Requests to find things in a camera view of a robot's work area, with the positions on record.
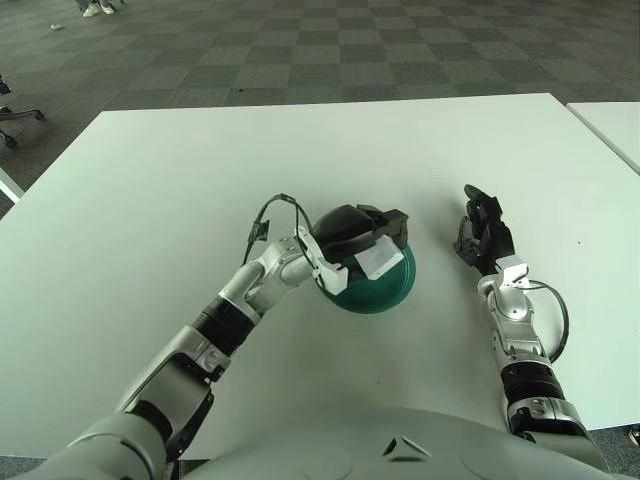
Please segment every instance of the black cable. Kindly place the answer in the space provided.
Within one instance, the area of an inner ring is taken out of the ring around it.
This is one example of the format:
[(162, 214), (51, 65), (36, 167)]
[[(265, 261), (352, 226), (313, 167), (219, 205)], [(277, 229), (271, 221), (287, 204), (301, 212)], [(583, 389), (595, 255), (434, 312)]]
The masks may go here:
[(538, 285), (537, 287), (515, 287), (518, 290), (541, 290), (547, 289), (556, 297), (558, 304), (560, 305), (560, 310), (562, 311), (562, 335), (560, 336), (560, 341), (558, 342), (558, 346), (555, 348), (551, 355), (549, 355), (549, 360), (551, 363), (555, 362), (562, 352), (564, 352), (564, 348), (567, 346), (567, 340), (569, 339), (569, 310), (567, 309), (567, 304), (564, 302), (562, 295), (551, 285), (546, 284), (544, 282), (540, 282), (538, 280), (530, 280), (530, 283)]
[(305, 217), (305, 222), (307, 222), (307, 227), (309, 227), (309, 217), (307, 217), (307, 214), (304, 212), (303, 208), (296, 202), (296, 240), (298, 241), (298, 245), (300, 246), (300, 250), (302, 250), (302, 255), (304, 255), (304, 258), (307, 260), (307, 263), (311, 266), (312, 270), (315, 270), (316, 267), (313, 264), (313, 262), (311, 261), (311, 259), (309, 258), (309, 256), (307, 255), (307, 250), (306, 250), (304, 244), (302, 243), (302, 239), (300, 238), (300, 235), (298, 234), (298, 227), (300, 226), (300, 215), (299, 215), (299, 213), (302, 213), (302, 216)]
[(300, 249), (302, 250), (302, 254), (304, 255), (305, 259), (307, 260), (309, 265), (311, 265), (312, 268), (315, 268), (314, 265), (313, 265), (313, 262), (311, 262), (311, 259), (309, 258), (309, 256), (307, 255), (306, 250), (303, 247), (303, 243), (302, 243), (302, 240), (300, 239), (300, 236), (298, 235), (298, 227), (300, 226), (300, 217), (299, 217), (299, 215), (301, 214), (302, 218), (304, 218), (304, 221), (305, 221), (305, 223), (307, 225), (307, 230), (309, 231), (309, 234), (313, 235), (313, 227), (311, 226), (311, 221), (309, 220), (309, 216), (307, 215), (307, 212), (304, 211), (304, 209), (298, 203), (298, 201), (295, 198), (293, 198), (290, 195), (287, 195), (285, 193), (279, 193), (277, 195), (274, 195), (269, 200), (267, 200), (267, 202), (258, 211), (258, 215), (256, 216), (256, 219), (253, 221), (253, 225), (251, 227), (251, 231), (249, 232), (249, 238), (247, 239), (247, 248), (246, 248), (246, 250), (244, 252), (244, 257), (242, 259), (242, 265), (247, 263), (247, 260), (249, 259), (249, 254), (251, 253), (251, 249), (253, 248), (253, 245), (256, 243), (257, 240), (261, 239), (259, 237), (261, 235), (264, 235), (264, 238), (262, 238), (262, 240), (266, 240), (266, 234), (267, 234), (266, 229), (268, 228), (268, 225), (267, 226), (263, 225), (262, 217), (264, 216), (264, 213), (266, 212), (266, 210), (269, 207), (269, 205), (271, 205), (273, 202), (276, 202), (278, 200), (281, 200), (281, 201), (286, 202), (286, 203), (290, 203), (296, 209), (296, 234), (295, 234), (295, 237), (296, 237), (296, 239), (298, 241), (298, 244), (300, 245)]

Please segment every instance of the sneaker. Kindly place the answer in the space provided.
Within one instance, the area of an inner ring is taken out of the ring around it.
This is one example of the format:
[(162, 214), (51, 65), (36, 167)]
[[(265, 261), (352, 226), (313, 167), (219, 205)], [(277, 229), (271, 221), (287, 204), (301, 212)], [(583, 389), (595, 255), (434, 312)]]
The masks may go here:
[(87, 9), (82, 14), (82, 16), (84, 18), (95, 17), (99, 13), (100, 13), (100, 7), (98, 7), (98, 5), (96, 5), (95, 3), (90, 3)]

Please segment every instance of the checkered carpet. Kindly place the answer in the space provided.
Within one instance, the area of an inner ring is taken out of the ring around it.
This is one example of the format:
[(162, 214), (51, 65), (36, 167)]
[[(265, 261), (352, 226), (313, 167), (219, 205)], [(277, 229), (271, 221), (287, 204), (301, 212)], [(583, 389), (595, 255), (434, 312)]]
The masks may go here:
[[(640, 100), (638, 0), (0, 0), (0, 166), (30, 186), (104, 109), (551, 92)], [(61, 30), (51, 30), (61, 24)], [(10, 203), (0, 196), (0, 215)]]

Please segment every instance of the dark green bowl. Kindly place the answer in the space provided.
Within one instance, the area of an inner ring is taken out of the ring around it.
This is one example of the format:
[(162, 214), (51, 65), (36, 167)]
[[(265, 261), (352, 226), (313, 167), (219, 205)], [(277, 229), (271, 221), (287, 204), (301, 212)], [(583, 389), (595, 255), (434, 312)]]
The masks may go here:
[[(411, 248), (402, 250), (404, 258), (400, 263), (377, 280), (368, 278), (350, 282), (347, 289), (338, 295), (322, 293), (333, 303), (354, 313), (380, 313), (398, 305), (411, 291), (416, 279), (416, 261)], [(345, 263), (355, 262), (355, 258)]]

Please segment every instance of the robot forearm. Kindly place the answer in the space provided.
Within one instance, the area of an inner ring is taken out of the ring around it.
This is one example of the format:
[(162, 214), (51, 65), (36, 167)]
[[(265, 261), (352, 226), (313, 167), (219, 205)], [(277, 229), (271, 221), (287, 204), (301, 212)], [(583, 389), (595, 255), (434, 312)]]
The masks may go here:
[(454, 248), (484, 275), (478, 282), (478, 294), (490, 319), (511, 433), (606, 471), (600, 451), (591, 442), (576, 408), (565, 399), (551, 366), (564, 349), (568, 325), (558, 348), (549, 356), (533, 328), (534, 308), (526, 295), (531, 289), (529, 269), (515, 255), (498, 200), (470, 185), (465, 192), (469, 196), (468, 216), (461, 222)]
[(167, 344), (120, 401), (67, 448), (20, 480), (162, 478), (189, 446), (213, 405), (211, 387), (262, 316), (311, 277), (293, 238), (243, 265), (198, 316)]

